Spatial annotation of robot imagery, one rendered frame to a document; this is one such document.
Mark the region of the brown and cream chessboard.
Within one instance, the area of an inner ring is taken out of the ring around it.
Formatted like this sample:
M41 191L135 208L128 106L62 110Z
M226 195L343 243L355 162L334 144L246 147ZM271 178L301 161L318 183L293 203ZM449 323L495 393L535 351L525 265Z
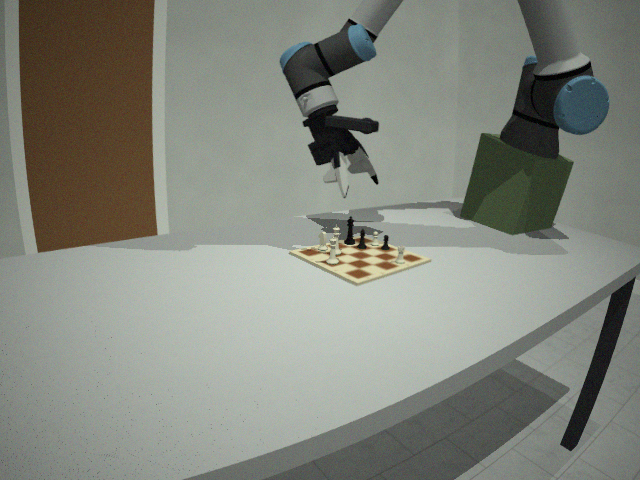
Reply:
M346 239L338 240L342 253L336 255L339 263L334 265L326 263L330 257L330 242L326 243L328 250L325 251L318 250L320 245L315 245L289 251L289 254L356 286L424 265L432 260L404 250L405 263L398 264L395 262L399 253L398 247L388 244L390 249L383 250L381 247L384 242L377 240L379 246L372 246L373 238L364 236L367 248L359 249L357 246L360 243L360 238L361 236L353 237L354 245L345 244Z

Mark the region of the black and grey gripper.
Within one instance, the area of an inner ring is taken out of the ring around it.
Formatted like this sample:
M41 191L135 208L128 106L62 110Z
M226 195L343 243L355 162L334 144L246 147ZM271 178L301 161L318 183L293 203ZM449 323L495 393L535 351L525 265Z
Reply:
M368 172L376 185L379 182L366 151L352 133L346 129L325 126L325 117L332 116L337 111L338 108L335 104L322 107L309 114L308 119L302 123L304 127L310 126L312 128L311 131L309 127L314 140L316 139L314 143L312 142L313 144L308 145L316 165L331 162L330 170L323 177L324 182L338 182L342 197L346 198L349 187L346 172L346 155L350 161L350 166L348 167L350 173Z

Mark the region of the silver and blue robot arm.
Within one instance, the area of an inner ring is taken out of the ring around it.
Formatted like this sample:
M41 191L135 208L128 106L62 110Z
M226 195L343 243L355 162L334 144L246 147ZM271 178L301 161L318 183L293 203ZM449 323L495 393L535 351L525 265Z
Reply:
M339 33L315 44L301 42L282 54L282 72L303 117L338 104L328 78L376 56L373 43L402 1L363 0ZM536 56L525 60L513 113L500 139L556 159L559 128L576 135L594 131L607 116L609 95L594 77L590 59L579 51L566 1L518 3ZM370 118L336 117L343 116L326 116L325 126L363 134L379 129L379 122Z

